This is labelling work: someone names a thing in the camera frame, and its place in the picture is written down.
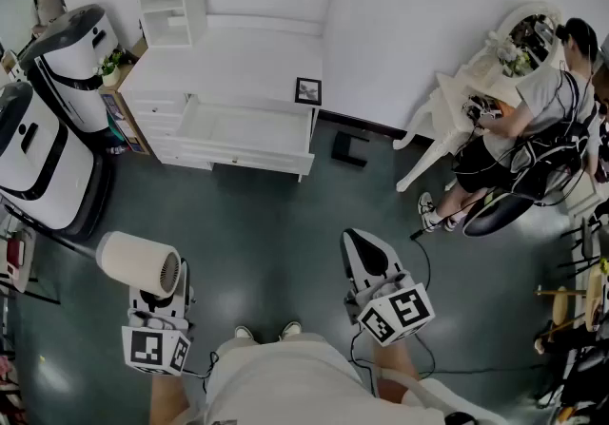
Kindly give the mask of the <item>white and black mobile robot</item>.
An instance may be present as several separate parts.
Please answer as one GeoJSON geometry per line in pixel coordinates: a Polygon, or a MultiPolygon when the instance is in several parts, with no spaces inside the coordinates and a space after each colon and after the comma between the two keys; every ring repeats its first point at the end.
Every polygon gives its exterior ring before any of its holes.
{"type": "Polygon", "coordinates": [[[90,4],[58,17],[19,58],[28,81],[83,133],[108,128],[99,63],[119,47],[105,10],[90,4]]]}
{"type": "Polygon", "coordinates": [[[102,216],[108,157],[92,151],[27,83],[0,87],[0,195],[31,220],[84,241],[102,216]]]}

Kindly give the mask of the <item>white dresser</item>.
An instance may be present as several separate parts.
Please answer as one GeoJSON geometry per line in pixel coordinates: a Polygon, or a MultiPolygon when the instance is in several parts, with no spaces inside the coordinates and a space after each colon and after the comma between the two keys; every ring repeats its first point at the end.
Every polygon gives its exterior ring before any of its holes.
{"type": "Polygon", "coordinates": [[[138,0],[147,50],[122,85],[128,107],[162,164],[190,96],[212,104],[313,109],[295,102],[298,77],[323,85],[332,0],[138,0]]]}

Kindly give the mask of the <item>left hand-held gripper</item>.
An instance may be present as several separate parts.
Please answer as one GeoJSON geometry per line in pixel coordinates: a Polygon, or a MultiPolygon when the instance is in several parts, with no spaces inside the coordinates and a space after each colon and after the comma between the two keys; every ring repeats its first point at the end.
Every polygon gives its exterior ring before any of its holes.
{"type": "Polygon", "coordinates": [[[128,325],[122,327],[125,364],[142,373],[180,376],[187,361],[191,322],[187,313],[193,297],[190,269],[181,260],[180,276],[164,314],[153,313],[153,295],[129,289],[128,325]]]}

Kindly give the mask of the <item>black oval stool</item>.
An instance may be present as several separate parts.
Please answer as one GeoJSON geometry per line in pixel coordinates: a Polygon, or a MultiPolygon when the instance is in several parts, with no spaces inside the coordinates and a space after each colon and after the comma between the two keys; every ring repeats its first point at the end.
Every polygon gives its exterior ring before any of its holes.
{"type": "Polygon", "coordinates": [[[465,218],[462,232],[470,238],[491,235],[515,221],[533,205],[533,200],[493,191],[473,205],[465,218]]]}

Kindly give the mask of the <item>wooden cabinet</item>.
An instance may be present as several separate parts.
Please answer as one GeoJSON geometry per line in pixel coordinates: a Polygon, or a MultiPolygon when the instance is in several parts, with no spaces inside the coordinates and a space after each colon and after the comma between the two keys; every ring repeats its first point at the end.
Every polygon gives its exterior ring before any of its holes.
{"type": "Polygon", "coordinates": [[[98,93],[106,107],[109,118],[121,132],[129,149],[134,153],[150,155],[151,148],[148,146],[146,137],[137,126],[128,107],[126,97],[120,92],[122,84],[139,57],[124,48],[119,48],[118,52],[121,52],[122,55],[118,60],[118,66],[112,72],[112,80],[116,80],[116,82],[111,86],[102,85],[98,89],[98,93]]]}

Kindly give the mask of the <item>black box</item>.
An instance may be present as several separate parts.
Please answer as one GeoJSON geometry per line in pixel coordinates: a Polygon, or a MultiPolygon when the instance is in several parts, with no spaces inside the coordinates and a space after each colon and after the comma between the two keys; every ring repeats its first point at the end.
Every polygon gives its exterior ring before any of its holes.
{"type": "Polygon", "coordinates": [[[338,131],[334,137],[331,158],[338,162],[364,168],[367,165],[367,160],[351,154],[351,147],[354,142],[368,144],[369,140],[362,136],[338,131]]]}

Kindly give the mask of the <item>large white drawer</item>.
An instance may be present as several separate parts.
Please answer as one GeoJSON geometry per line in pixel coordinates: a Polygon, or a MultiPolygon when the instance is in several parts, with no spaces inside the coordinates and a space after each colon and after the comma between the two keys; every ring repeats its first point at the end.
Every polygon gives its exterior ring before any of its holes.
{"type": "Polygon", "coordinates": [[[192,163],[230,164],[304,177],[310,152],[313,109],[212,104],[188,99],[172,138],[174,156],[192,163]]]}

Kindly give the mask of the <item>round wooden table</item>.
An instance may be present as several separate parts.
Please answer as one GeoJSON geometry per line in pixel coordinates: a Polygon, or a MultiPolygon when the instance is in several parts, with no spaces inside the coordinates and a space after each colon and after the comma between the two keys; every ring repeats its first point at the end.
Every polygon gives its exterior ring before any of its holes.
{"type": "Polygon", "coordinates": [[[609,304],[609,260],[601,258],[599,263],[593,265],[588,273],[588,282],[585,293],[584,323],[588,332],[598,328],[596,321],[606,310],[609,304]]]}

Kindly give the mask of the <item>black picture frame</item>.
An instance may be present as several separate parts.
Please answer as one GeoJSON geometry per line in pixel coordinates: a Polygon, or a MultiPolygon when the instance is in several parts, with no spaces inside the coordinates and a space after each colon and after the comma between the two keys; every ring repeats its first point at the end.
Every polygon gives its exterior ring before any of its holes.
{"type": "Polygon", "coordinates": [[[295,102],[310,106],[321,106],[322,81],[298,77],[295,86],[295,102]]]}

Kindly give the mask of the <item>person's right forearm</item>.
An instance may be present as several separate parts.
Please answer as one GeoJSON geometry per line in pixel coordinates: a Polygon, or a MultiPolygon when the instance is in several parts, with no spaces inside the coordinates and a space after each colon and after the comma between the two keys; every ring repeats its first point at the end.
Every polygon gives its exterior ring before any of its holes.
{"type": "Polygon", "coordinates": [[[373,363],[377,368],[397,371],[416,380],[420,379],[404,339],[396,340],[385,347],[374,343],[373,363]]]}

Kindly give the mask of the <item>white flower bouquet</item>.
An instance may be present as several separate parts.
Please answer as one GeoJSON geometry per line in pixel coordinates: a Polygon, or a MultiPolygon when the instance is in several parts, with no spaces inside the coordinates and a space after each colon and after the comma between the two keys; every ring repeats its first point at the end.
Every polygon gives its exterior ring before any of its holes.
{"type": "Polygon", "coordinates": [[[497,32],[491,30],[488,32],[486,45],[497,56],[504,76],[524,77],[533,71],[529,54],[518,47],[510,35],[502,38],[497,32]]]}

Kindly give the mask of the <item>person's left forearm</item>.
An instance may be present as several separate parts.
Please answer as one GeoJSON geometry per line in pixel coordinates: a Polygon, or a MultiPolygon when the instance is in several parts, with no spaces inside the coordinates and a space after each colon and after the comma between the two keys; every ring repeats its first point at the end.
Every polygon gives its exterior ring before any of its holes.
{"type": "Polygon", "coordinates": [[[170,425],[190,408],[181,377],[153,375],[149,425],[170,425]]]}

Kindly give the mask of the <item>wooden stool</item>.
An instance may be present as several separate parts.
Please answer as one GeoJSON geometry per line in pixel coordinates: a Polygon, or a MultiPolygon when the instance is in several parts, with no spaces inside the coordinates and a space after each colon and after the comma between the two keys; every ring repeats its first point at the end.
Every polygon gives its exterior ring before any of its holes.
{"type": "Polygon", "coordinates": [[[554,333],[563,330],[569,326],[574,325],[582,319],[585,319],[585,313],[581,312],[575,315],[573,319],[568,319],[567,314],[569,310],[569,299],[575,297],[586,297],[585,290],[568,290],[561,286],[557,290],[542,290],[539,286],[534,292],[536,296],[552,296],[553,307],[552,307],[552,319],[550,327],[545,331],[542,336],[552,336],[554,333]]]}

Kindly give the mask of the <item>person's cream clothing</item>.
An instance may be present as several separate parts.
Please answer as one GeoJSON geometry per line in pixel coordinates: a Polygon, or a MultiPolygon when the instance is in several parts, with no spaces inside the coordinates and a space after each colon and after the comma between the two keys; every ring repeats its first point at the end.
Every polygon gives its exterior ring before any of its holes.
{"type": "Polygon", "coordinates": [[[508,425],[437,380],[388,370],[369,392],[317,334],[260,344],[233,338],[206,391],[205,425],[508,425]]]}

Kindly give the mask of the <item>cream cylindrical device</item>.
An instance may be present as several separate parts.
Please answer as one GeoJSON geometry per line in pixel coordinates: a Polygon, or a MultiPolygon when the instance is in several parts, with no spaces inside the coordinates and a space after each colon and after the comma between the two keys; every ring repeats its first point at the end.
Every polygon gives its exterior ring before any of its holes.
{"type": "Polygon", "coordinates": [[[174,247],[120,231],[102,237],[95,260],[110,278],[163,299],[174,293],[180,277],[181,258],[174,247]]]}

